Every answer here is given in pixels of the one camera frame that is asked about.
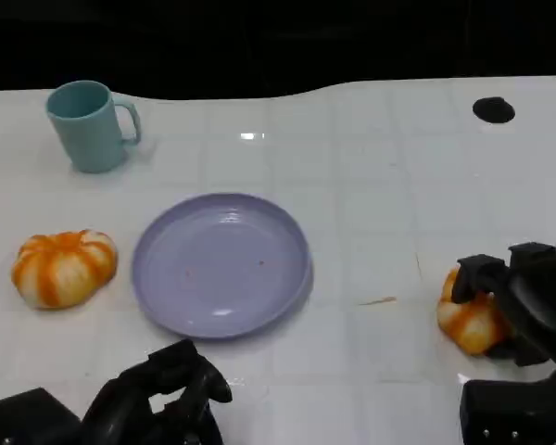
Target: white table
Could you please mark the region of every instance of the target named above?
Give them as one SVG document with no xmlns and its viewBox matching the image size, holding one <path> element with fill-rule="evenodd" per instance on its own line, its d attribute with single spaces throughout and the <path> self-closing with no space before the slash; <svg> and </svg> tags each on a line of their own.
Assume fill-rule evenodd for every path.
<svg viewBox="0 0 556 445">
<path fill-rule="evenodd" d="M 316 266 L 297 316 L 263 335 L 198 344 L 233 385 L 234 402 L 213 408 L 228 445 L 457 445 L 462 381 L 551 369 L 465 357 L 439 332 L 435 307 L 457 258 L 556 243 L 556 78 L 134 98 L 148 137 L 123 168 L 97 176 L 70 168 L 47 95 L 0 92 L 0 398 L 44 386 L 83 415 L 108 378 L 175 341 L 138 310 L 130 259 L 160 212 L 212 191 L 284 206 Z M 472 114 L 491 95 L 514 105 L 512 122 Z M 19 245 L 86 227 L 117 243 L 115 279 L 80 308 L 28 309 L 9 279 Z M 383 297 L 397 302 L 359 304 Z"/>
</svg>

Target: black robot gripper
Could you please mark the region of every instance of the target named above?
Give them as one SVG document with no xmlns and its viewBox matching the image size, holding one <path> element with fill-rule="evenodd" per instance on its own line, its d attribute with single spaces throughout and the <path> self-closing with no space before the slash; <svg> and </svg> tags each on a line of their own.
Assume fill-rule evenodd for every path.
<svg viewBox="0 0 556 445">
<path fill-rule="evenodd" d="M 514 337 L 488 352 L 519 366 L 556 363 L 556 248 L 526 243 L 503 260 L 475 255 L 459 260 L 452 300 L 462 304 L 478 291 L 492 292 Z M 556 370 L 533 383 L 471 380 L 461 395 L 466 445 L 556 443 Z"/>
<path fill-rule="evenodd" d="M 152 396 L 180 389 L 153 413 Z M 209 400 L 227 403 L 231 389 L 183 340 L 109 380 L 82 420 L 43 388 L 0 400 L 0 445 L 222 445 Z"/>
</svg>

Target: small pumpkin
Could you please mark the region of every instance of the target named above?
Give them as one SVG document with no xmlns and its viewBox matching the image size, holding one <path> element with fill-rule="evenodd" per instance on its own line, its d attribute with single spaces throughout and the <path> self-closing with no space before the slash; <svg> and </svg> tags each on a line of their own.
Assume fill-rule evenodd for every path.
<svg viewBox="0 0 556 445">
<path fill-rule="evenodd" d="M 497 308 L 493 294 L 478 292 L 472 301 L 463 304 L 451 301 L 458 271 L 456 267 L 447 275 L 436 307 L 436 318 L 443 332 L 464 352 L 480 355 L 509 338 L 511 326 Z"/>
<path fill-rule="evenodd" d="M 118 253 L 93 230 L 35 235 L 19 250 L 11 278 L 33 307 L 61 309 L 82 303 L 115 274 Z"/>
</svg>

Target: dark wall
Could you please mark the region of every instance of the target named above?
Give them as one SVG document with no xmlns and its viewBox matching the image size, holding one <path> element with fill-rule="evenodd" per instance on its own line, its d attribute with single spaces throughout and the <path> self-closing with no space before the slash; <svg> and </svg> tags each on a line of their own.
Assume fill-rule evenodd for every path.
<svg viewBox="0 0 556 445">
<path fill-rule="evenodd" d="M 0 89 L 220 98 L 538 74 L 556 74 L 555 0 L 0 0 Z"/>
</svg>

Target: black hole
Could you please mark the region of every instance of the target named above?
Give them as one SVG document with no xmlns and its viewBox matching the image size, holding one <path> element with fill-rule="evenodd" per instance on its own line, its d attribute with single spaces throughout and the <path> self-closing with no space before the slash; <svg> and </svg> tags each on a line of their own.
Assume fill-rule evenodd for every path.
<svg viewBox="0 0 556 445">
<path fill-rule="evenodd" d="M 502 97 L 483 97 L 475 101 L 474 114 L 482 121 L 507 123 L 515 117 L 515 108 Z"/>
</svg>

